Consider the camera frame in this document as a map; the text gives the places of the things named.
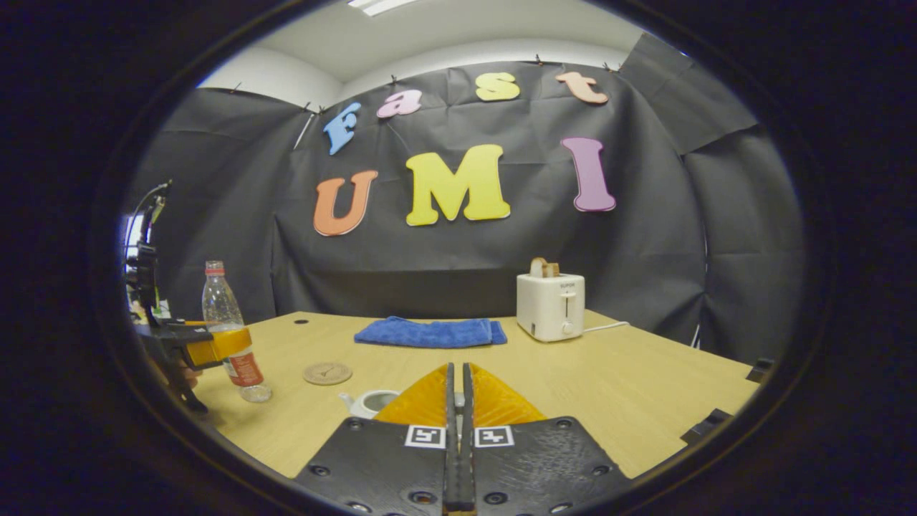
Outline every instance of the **bottle cap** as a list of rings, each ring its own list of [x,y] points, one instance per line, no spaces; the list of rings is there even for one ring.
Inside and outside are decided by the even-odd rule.
[[[224,275],[226,271],[223,269],[223,261],[221,260],[207,260],[204,264],[204,274],[211,276]]]

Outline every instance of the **white teapot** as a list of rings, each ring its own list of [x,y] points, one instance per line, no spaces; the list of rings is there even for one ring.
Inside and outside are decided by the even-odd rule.
[[[338,394],[337,397],[344,400],[344,404],[347,405],[351,414],[371,420],[393,399],[398,398],[399,394],[401,392],[397,390],[368,390],[359,395],[357,399],[351,398],[349,394],[344,392]]]

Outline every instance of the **foam letter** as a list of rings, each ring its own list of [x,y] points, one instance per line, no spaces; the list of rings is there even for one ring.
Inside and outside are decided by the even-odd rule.
[[[590,84],[595,84],[595,79],[583,77],[579,72],[562,73],[555,77],[561,83],[567,83],[570,92],[583,102],[590,104],[604,104],[608,102],[608,95],[604,93],[595,93],[592,91]]]
[[[325,126],[325,132],[328,133],[328,138],[331,139],[331,150],[328,151],[328,154],[333,156],[335,152],[340,151],[341,147],[353,138],[353,133],[348,129],[353,129],[357,125],[356,112],[358,109],[359,102],[354,102]]]
[[[320,235],[333,237],[350,233],[356,228],[366,215],[366,203],[370,198],[370,183],[379,175],[374,170],[358,172],[350,178],[353,183],[353,200],[350,201],[350,211],[344,217],[335,217],[335,201],[337,190],[344,184],[340,177],[328,179],[318,184],[318,199],[315,201],[315,216],[312,224]]]
[[[389,118],[395,115],[410,115],[420,109],[420,90],[407,90],[396,93],[385,99],[385,104],[376,112],[379,118]]]
[[[609,211],[614,209],[614,197],[608,193],[599,151],[602,144],[590,138],[566,138],[560,144],[573,153],[576,179],[580,192],[573,199],[573,206],[579,211]]]
[[[497,160],[503,155],[499,145],[476,145],[465,152],[455,174],[435,152],[418,154],[407,161],[414,172],[414,208],[407,215],[409,226],[436,223],[439,214],[433,198],[449,220],[459,214],[465,194],[469,195],[465,218],[469,220],[505,219],[510,205],[503,201]]]
[[[474,80],[478,86],[478,98],[485,101],[509,100],[519,96],[521,90],[515,84],[515,77],[506,72],[482,73]]]

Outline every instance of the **power cord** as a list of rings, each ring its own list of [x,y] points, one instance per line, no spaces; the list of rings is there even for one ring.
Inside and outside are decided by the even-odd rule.
[[[618,326],[624,326],[624,325],[630,326],[630,323],[627,322],[626,320],[622,320],[621,322],[615,322],[615,324],[608,324],[605,326],[596,326],[595,328],[589,328],[587,330],[583,330],[582,332],[585,333],[587,331],[607,330],[609,328],[616,328]]]

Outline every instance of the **ceiling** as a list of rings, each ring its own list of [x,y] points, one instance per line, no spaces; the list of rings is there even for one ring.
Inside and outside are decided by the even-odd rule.
[[[430,50],[491,39],[564,39],[629,52],[643,30],[583,0],[421,0],[369,17],[335,0],[256,44],[341,83]]]

